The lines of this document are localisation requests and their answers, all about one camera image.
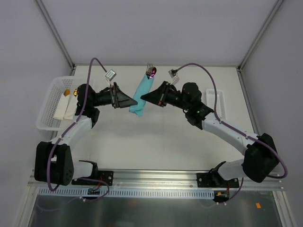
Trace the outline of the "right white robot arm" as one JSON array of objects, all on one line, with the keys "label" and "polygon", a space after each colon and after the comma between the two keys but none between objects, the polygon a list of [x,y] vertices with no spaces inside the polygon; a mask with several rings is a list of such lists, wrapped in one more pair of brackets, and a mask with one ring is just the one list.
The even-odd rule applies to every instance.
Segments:
[{"label": "right white robot arm", "polygon": [[240,134],[239,129],[228,127],[216,118],[214,110],[201,101],[202,93],[196,83],[186,83],[181,91],[164,81],[159,88],[141,96],[149,103],[165,107],[167,104],[182,109],[187,121],[200,130],[212,133],[236,148],[243,158],[223,161],[212,168],[202,182],[215,187],[223,187],[234,178],[248,177],[261,183],[278,165],[276,148],[271,136]]}]

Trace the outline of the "blue paper napkin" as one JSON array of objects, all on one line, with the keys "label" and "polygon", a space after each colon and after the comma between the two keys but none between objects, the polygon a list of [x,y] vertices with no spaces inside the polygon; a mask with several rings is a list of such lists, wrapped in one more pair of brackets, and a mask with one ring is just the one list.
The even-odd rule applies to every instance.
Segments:
[{"label": "blue paper napkin", "polygon": [[139,117],[142,117],[144,114],[144,108],[146,105],[146,101],[141,99],[141,96],[149,93],[154,82],[154,77],[151,77],[148,74],[145,74],[143,79],[141,80],[137,90],[133,96],[133,99],[137,102],[136,105],[132,105],[129,108],[129,112],[133,113]]}]

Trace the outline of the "iridescent spoon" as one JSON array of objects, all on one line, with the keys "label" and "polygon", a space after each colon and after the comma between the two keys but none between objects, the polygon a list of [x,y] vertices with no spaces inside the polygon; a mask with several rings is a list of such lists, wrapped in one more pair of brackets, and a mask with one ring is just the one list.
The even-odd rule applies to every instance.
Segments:
[{"label": "iridescent spoon", "polygon": [[149,76],[149,78],[153,78],[155,76],[156,72],[157,72],[157,69],[155,67],[150,67],[147,75]]}]

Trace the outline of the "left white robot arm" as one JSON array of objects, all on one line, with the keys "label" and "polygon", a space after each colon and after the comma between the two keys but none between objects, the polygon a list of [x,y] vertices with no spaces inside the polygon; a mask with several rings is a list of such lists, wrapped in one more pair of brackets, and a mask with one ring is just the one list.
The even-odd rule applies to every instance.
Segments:
[{"label": "left white robot arm", "polygon": [[126,108],[136,104],[137,101],[122,92],[116,83],[98,93],[89,84],[80,85],[76,114],[71,125],[51,141],[42,141],[36,147],[35,180],[57,186],[66,186],[72,181],[95,184],[99,180],[97,163],[87,160],[74,161],[72,150],[97,123],[99,106]]}]

